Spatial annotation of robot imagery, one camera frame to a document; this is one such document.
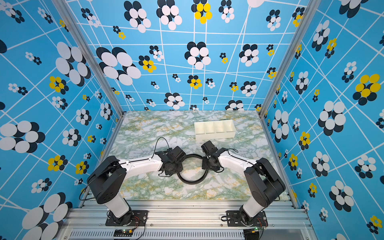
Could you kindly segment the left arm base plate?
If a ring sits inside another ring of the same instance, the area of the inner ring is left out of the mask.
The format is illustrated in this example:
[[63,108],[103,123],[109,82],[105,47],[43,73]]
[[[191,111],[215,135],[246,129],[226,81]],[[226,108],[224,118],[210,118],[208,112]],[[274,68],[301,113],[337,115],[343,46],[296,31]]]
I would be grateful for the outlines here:
[[144,226],[148,220],[149,211],[129,210],[122,217],[117,218],[111,210],[107,212],[106,226],[108,227],[138,227]]

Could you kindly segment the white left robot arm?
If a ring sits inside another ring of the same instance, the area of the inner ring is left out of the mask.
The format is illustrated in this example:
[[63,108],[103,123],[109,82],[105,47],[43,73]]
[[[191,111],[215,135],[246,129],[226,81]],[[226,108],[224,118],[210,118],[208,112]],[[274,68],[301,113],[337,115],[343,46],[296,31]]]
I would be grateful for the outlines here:
[[87,179],[88,187],[99,205],[105,205],[107,216],[112,223],[107,226],[127,226],[133,221],[134,213],[120,194],[122,183],[131,177],[148,172],[163,172],[172,175],[182,171],[186,154],[176,156],[158,153],[133,160],[118,160],[107,157]]

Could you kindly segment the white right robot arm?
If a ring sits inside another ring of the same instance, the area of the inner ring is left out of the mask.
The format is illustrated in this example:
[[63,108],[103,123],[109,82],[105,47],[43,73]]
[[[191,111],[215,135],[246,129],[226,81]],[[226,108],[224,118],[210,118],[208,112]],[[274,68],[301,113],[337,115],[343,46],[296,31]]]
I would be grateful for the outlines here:
[[203,157],[202,168],[230,169],[245,176],[251,192],[251,197],[240,207],[239,219],[245,226],[265,223],[259,214],[286,190],[280,175],[265,158],[251,160],[221,149]]

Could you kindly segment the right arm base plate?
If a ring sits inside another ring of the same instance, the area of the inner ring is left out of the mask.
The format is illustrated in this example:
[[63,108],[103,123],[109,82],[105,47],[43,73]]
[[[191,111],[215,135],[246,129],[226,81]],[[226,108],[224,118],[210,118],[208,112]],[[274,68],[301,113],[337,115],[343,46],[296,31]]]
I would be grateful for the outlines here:
[[268,226],[264,211],[260,211],[254,217],[249,217],[244,211],[226,211],[226,214],[221,216],[221,221],[226,222],[228,227],[256,227],[262,229]]

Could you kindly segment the black belt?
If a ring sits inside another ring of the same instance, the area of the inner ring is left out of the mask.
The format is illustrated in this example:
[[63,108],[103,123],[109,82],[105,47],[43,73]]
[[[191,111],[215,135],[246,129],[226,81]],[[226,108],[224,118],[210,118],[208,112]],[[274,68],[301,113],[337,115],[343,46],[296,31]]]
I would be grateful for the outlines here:
[[[197,155],[197,154],[189,154],[189,155],[186,155],[183,159],[186,160],[186,159],[189,159],[189,158],[197,158],[197,159],[200,159],[202,160],[203,157],[201,155]],[[197,180],[194,180],[194,181],[189,181],[189,180],[186,180],[184,179],[180,173],[177,173],[177,176],[178,178],[184,183],[184,184],[187,184],[187,185],[197,185],[199,183],[201,183],[208,175],[209,173],[209,170],[205,170],[204,174]]]

